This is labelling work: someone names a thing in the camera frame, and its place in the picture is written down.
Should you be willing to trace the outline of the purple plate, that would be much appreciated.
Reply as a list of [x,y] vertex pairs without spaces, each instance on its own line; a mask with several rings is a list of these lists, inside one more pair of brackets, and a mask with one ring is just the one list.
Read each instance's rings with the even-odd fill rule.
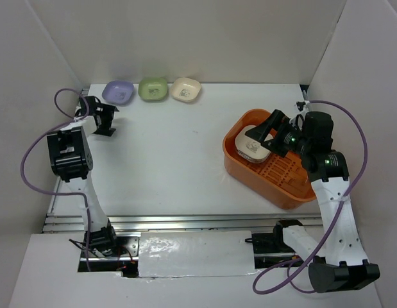
[[102,98],[109,104],[126,105],[132,97],[134,88],[134,84],[129,81],[114,80],[106,84]]

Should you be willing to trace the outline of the cream plate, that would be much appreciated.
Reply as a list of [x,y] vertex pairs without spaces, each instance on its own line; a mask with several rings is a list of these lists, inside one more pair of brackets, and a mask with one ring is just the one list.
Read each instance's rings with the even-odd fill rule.
[[242,158],[252,163],[262,163],[271,154],[271,152],[262,147],[259,142],[247,137],[244,130],[235,138],[235,149]]
[[172,98],[184,103],[195,101],[200,92],[200,82],[186,77],[176,79],[169,89]]

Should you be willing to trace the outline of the green plate back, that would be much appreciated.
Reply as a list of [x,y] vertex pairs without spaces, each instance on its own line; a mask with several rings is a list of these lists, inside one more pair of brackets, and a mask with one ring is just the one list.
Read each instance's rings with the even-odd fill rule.
[[138,86],[138,95],[143,101],[162,101],[167,97],[168,84],[165,78],[143,78]]

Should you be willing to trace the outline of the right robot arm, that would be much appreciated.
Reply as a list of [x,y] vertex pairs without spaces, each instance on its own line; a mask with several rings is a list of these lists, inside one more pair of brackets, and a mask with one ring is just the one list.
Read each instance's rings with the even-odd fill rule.
[[284,157],[291,152],[300,157],[316,195],[324,230],[323,237],[316,242],[300,223],[279,222],[272,236],[273,246],[282,252],[292,248],[303,262],[270,289],[253,286],[253,292],[258,295],[268,295],[292,284],[304,269],[308,270],[315,293],[360,290],[380,278],[378,265],[369,261],[362,247],[350,198],[367,166],[367,140],[361,137],[362,167],[356,178],[350,180],[345,156],[332,148],[331,115],[311,111],[310,105],[311,101],[298,102],[298,113],[292,119],[274,110],[264,122],[245,133],[276,155]]

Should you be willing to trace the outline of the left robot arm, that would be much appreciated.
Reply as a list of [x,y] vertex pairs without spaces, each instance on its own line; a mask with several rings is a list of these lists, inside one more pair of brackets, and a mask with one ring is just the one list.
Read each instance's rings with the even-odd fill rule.
[[83,247],[91,253],[99,252],[105,257],[117,253],[119,239],[110,220],[100,206],[91,179],[94,161],[87,137],[92,134],[110,137],[115,132],[111,127],[117,107],[107,105],[95,96],[79,99],[80,107],[75,118],[88,116],[55,132],[48,133],[47,147],[51,169],[66,184],[72,193],[84,194],[78,208],[83,218],[85,238]]

